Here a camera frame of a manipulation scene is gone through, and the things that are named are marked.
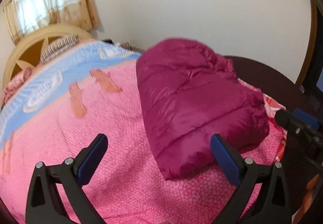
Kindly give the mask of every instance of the magenta down comforter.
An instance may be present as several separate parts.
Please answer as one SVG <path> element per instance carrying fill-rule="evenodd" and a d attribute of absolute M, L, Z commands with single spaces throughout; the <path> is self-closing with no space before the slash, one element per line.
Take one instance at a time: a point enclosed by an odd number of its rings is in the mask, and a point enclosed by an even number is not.
<path fill-rule="evenodd" d="M 138 60 L 137 80 L 146 134 L 165 180 L 214 162 L 214 134 L 242 153 L 269 133 L 262 93 L 240 85 L 231 60 L 204 44 L 157 44 Z"/>

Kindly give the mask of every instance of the textured pink fabric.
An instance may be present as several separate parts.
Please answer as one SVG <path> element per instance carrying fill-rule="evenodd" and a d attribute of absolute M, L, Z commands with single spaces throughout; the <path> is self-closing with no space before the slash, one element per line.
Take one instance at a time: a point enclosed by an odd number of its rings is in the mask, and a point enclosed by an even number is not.
<path fill-rule="evenodd" d="M 235 188 L 217 165 L 188 179 L 164 181 L 145 134 L 135 64 L 109 70 L 109 76 L 122 88 L 121 93 L 105 93 L 95 78 L 79 84 L 87 110 L 83 118 L 75 118 L 67 97 L 13 135 L 11 161 L 3 158 L 10 174 L 4 172 L 0 163 L 0 194 L 4 203 L 19 223 L 24 223 L 35 164 L 62 163 L 67 157 L 75 157 L 98 133 L 104 133 L 109 139 L 107 153 L 83 190 L 106 223 L 211 223 Z M 244 157 L 272 164 L 284 135 L 272 122 L 269 126 L 269 136 Z M 259 189 L 257 186 L 254 190 L 249 205 Z M 68 214 L 78 222 L 61 186 L 59 192 Z"/>
<path fill-rule="evenodd" d="M 82 118 L 86 115 L 86 109 L 82 103 L 82 92 L 77 81 L 69 86 L 69 93 L 71 95 L 71 105 L 75 117 Z"/>
<path fill-rule="evenodd" d="M 16 91 L 27 81 L 28 77 L 31 76 L 31 73 L 32 71 L 30 67 L 27 67 L 26 69 L 15 75 L 15 77 L 3 90 L 3 92 L 5 93 L 4 103 L 7 103 L 9 101 L 9 99 L 16 93 Z"/>

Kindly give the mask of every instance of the dark wooden furniture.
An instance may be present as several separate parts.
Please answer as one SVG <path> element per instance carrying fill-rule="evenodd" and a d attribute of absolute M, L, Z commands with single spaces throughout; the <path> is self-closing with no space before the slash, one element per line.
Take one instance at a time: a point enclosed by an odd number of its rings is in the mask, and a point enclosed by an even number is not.
<path fill-rule="evenodd" d="M 257 61 L 242 57 L 227 56 L 232 59 L 237 76 L 245 82 L 258 87 L 265 94 L 284 105 L 289 111 L 301 108 L 315 115 L 309 99 L 283 74 Z M 288 135 L 282 164 L 287 176 L 292 211 L 295 213 L 307 193 L 307 183 L 318 170 L 305 159 L 305 152 L 296 138 Z"/>

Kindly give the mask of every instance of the pink pillow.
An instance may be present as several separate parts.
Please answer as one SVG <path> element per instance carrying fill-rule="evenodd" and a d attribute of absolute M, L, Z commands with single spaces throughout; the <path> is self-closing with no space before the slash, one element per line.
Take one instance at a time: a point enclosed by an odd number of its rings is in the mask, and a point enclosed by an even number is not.
<path fill-rule="evenodd" d="M 3 102 L 6 104 L 9 99 L 17 92 L 17 90 L 27 81 L 29 76 L 31 76 L 31 69 L 27 67 L 22 70 L 9 82 L 9 84 L 4 88 L 4 99 Z"/>

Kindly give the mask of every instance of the black clamp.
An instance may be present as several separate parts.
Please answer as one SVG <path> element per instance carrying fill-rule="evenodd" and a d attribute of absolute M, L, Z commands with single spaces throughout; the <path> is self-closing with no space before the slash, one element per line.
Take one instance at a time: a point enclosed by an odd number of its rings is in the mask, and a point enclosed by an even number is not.
<path fill-rule="evenodd" d="M 309 117 L 310 119 L 305 117 L 304 122 L 287 110 L 281 109 L 276 112 L 275 121 L 297 138 L 306 153 L 305 158 L 318 169 L 319 174 L 323 177 L 323 125 L 321 121 L 316 120 L 317 125 L 314 126 L 312 120 L 315 121 L 315 118 Z"/>
<path fill-rule="evenodd" d="M 243 159 L 220 135 L 211 138 L 211 150 L 230 184 L 233 196 L 212 224 L 287 224 L 291 223 L 289 195 L 280 162 L 272 166 L 258 165 L 251 158 Z M 241 217 L 256 184 L 262 183 L 251 210 Z"/>
<path fill-rule="evenodd" d="M 62 184 L 82 224 L 105 224 L 82 190 L 87 185 L 108 148 L 106 135 L 99 134 L 75 159 L 60 165 L 37 163 L 29 187 L 26 224 L 74 224 L 59 196 L 56 184 Z"/>

